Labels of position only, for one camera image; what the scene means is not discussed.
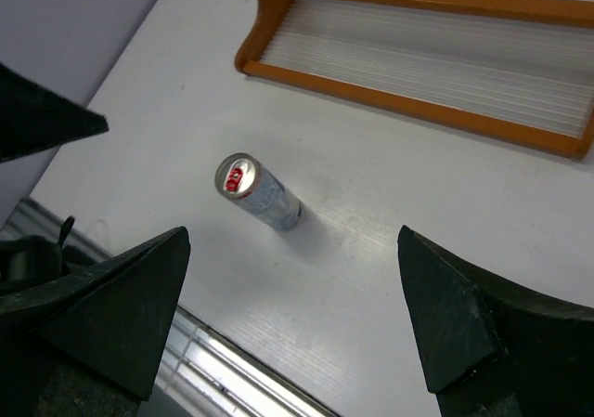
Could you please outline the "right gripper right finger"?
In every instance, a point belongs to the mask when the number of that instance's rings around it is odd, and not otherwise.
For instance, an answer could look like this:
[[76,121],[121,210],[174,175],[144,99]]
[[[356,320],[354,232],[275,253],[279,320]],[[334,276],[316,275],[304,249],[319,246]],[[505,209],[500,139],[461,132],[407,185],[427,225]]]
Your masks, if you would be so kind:
[[477,267],[408,227],[398,264],[442,415],[592,415],[592,308]]

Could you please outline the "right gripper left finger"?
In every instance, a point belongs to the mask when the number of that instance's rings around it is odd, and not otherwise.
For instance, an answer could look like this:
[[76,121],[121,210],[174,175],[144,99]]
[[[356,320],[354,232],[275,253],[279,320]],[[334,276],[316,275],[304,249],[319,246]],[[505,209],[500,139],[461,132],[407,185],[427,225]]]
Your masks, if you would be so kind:
[[1,294],[5,416],[134,416],[152,393],[190,256],[173,228],[100,263]]

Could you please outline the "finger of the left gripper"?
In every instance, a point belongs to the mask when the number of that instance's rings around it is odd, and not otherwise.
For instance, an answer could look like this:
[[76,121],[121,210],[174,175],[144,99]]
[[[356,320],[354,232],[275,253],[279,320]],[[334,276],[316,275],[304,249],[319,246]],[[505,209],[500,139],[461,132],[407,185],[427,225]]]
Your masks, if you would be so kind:
[[109,131],[105,116],[1,67],[1,161]]

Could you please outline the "silver energy can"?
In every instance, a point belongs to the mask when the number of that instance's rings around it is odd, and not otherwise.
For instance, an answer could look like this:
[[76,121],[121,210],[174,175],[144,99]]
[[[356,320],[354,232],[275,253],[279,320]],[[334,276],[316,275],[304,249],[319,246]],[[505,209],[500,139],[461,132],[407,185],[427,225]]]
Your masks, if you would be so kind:
[[276,231],[295,228],[301,218],[301,201],[250,154],[226,157],[214,185],[228,201]]

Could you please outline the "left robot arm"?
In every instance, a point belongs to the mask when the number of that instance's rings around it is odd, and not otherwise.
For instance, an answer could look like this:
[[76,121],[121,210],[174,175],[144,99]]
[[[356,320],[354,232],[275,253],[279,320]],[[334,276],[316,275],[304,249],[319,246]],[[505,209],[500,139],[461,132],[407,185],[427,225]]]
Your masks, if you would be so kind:
[[[105,116],[1,67],[1,162],[10,162],[109,131]],[[58,240],[25,236],[1,243],[1,294],[45,284],[63,275],[62,248],[74,224],[66,219]]]

